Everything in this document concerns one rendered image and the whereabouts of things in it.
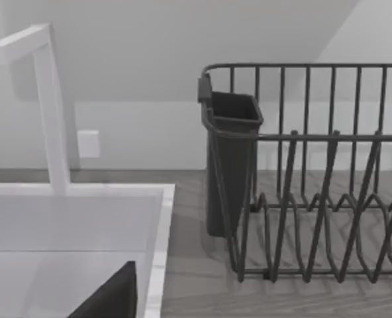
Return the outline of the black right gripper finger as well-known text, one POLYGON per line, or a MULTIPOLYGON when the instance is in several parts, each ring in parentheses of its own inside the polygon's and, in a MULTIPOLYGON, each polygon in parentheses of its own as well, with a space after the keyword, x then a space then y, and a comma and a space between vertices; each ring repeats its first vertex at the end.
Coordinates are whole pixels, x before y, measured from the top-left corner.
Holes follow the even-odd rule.
POLYGON ((136 318, 136 262, 126 262, 67 318, 136 318))

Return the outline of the white sink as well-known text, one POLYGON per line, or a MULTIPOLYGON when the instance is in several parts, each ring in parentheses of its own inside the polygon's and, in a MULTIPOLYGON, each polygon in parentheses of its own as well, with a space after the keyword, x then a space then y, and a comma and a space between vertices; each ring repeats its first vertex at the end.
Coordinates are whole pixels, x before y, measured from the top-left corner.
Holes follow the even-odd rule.
POLYGON ((0 195, 0 318, 67 318, 126 262, 137 316, 161 318, 173 184, 72 184, 0 195))

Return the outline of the dark grey cutlery holder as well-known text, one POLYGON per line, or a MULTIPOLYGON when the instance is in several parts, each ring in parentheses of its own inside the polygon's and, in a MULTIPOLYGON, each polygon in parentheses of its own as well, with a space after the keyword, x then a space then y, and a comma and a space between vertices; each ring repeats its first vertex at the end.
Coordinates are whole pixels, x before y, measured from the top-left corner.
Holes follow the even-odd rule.
MULTIPOLYGON (((222 131, 258 133, 264 122, 258 102, 251 95, 214 91, 212 92, 212 108, 215 126, 222 131)), ((231 228, 235 233, 246 191, 248 141, 221 136, 217 141, 231 228)), ((225 237, 214 154, 210 146, 207 147, 206 209, 208 235, 225 237)))

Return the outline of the tall white tap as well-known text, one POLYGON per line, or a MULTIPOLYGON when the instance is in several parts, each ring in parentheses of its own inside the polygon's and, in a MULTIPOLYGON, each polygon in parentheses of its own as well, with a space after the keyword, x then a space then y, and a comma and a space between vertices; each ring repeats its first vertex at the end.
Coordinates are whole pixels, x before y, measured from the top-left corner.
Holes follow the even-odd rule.
POLYGON ((33 56, 49 176, 48 183, 0 183, 0 195, 67 196, 72 187, 52 30, 48 23, 31 25, 0 39, 0 65, 33 56))

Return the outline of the white wall plate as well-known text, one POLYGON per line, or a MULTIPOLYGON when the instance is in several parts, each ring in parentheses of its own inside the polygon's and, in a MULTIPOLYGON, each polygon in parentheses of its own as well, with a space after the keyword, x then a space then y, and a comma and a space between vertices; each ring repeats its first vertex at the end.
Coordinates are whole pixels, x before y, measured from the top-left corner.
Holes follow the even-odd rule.
POLYGON ((99 158, 101 155, 100 132, 97 130, 80 130, 77 132, 80 158, 99 158))

